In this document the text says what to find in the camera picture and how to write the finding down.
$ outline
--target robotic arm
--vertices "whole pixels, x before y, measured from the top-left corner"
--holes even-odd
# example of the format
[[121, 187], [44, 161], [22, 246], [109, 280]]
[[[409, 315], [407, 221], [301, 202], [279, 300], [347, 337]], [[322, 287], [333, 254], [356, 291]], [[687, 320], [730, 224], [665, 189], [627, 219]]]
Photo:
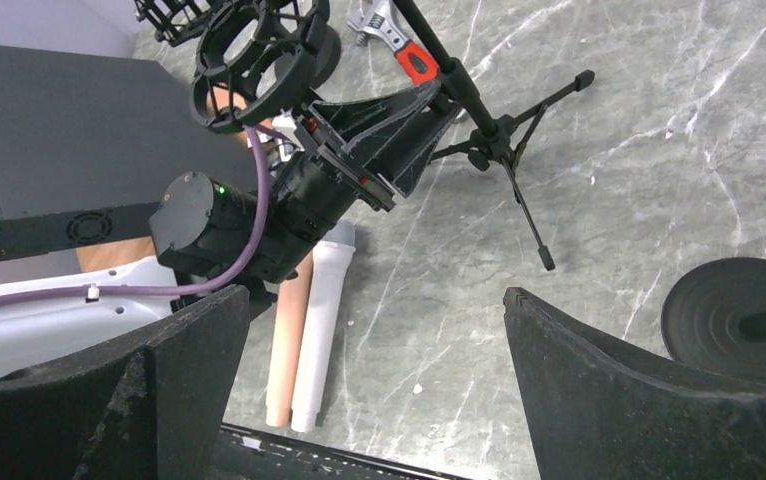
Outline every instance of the robotic arm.
[[[198, 8], [194, 1], [165, 0], [165, 8], [158, 1], [136, 3], [140, 17], [151, 19], [157, 27], [157, 39], [174, 46], [200, 36], [192, 113], [201, 125], [217, 134], [232, 134], [290, 112], [297, 126], [295, 137], [302, 149], [273, 179], [262, 240], [234, 280], [251, 291], [252, 313], [264, 311], [275, 299], [264, 282], [291, 278], [295, 266], [354, 202], [388, 212], [395, 207], [395, 194], [409, 197], [427, 165], [452, 153], [468, 153], [480, 170], [488, 168], [489, 161], [505, 167], [537, 237], [543, 263], [548, 270], [554, 268], [513, 170], [547, 107], [591, 84], [591, 71], [519, 117], [493, 120], [462, 65], [447, 56], [414, 4], [401, 1], [396, 3], [403, 12], [411, 12], [408, 20], [416, 33], [425, 45], [434, 47], [431, 54], [441, 67], [440, 75], [392, 95], [329, 103], [310, 88], [330, 16], [328, 0], [311, 0], [311, 8], [303, 15], [297, 0], [216, 0], [209, 2], [208, 9]], [[198, 13], [180, 25], [173, 17], [181, 9]], [[296, 24], [294, 30], [285, 26], [290, 22]], [[238, 55], [225, 60], [233, 41], [253, 23], [253, 38]], [[286, 74], [258, 93], [264, 73], [281, 57], [290, 59]], [[229, 91], [228, 106], [219, 108], [216, 88]], [[244, 107], [234, 104], [236, 95], [245, 100]], [[478, 129], [468, 142], [434, 154], [463, 106]], [[531, 118], [525, 138], [513, 149], [510, 136]], [[225, 272], [250, 237], [256, 204], [253, 195], [221, 179], [198, 172], [181, 176], [151, 218], [159, 263], [206, 278]]]

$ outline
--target red wrench handle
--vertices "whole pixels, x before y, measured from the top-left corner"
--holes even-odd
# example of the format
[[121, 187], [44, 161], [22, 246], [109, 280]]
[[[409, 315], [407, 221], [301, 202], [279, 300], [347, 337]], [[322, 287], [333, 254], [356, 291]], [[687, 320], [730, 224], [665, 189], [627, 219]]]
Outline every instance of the red wrench handle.
[[415, 85], [433, 80], [439, 73], [433, 57], [412, 40], [407, 40], [403, 48], [395, 52], [395, 58]]

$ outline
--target orange tube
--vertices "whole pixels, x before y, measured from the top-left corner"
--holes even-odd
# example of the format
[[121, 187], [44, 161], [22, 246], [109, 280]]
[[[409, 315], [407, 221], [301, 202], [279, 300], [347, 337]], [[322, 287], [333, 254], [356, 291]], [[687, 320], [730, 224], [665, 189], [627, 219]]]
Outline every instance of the orange tube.
[[298, 276], [281, 283], [277, 292], [277, 315], [265, 394], [265, 423], [272, 427], [289, 423], [312, 268], [312, 254], [309, 254], [296, 267]]

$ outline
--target wrench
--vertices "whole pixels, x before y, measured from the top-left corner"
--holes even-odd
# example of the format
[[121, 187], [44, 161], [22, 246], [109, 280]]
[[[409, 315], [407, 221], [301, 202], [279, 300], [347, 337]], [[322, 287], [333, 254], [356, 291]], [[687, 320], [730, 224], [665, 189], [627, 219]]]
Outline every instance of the wrench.
[[413, 84], [433, 80], [439, 73], [439, 66], [433, 57], [398, 27], [392, 0], [374, 0], [365, 15], [354, 11], [348, 15], [348, 26], [357, 32], [357, 44], [360, 46], [365, 45], [368, 36], [386, 42]]

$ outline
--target gray marble table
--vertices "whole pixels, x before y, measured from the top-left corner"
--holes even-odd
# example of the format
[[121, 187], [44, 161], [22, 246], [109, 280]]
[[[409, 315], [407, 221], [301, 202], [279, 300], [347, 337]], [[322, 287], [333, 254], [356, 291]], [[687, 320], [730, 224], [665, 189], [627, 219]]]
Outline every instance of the gray marble table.
[[[345, 45], [321, 94], [409, 84], [382, 42], [353, 45], [360, 0], [332, 0]], [[542, 270], [504, 172], [463, 156], [431, 166], [390, 214], [357, 205], [323, 426], [305, 439], [475, 479], [538, 471], [504, 335], [522, 286], [665, 355], [659, 310], [689, 269], [766, 258], [766, 1], [423, 0], [490, 110], [520, 112], [596, 72], [552, 108], [519, 169], [558, 268]], [[181, 78], [195, 45], [141, 58]], [[470, 123], [443, 141], [463, 140]], [[270, 317], [251, 330], [226, 420], [264, 426]]]

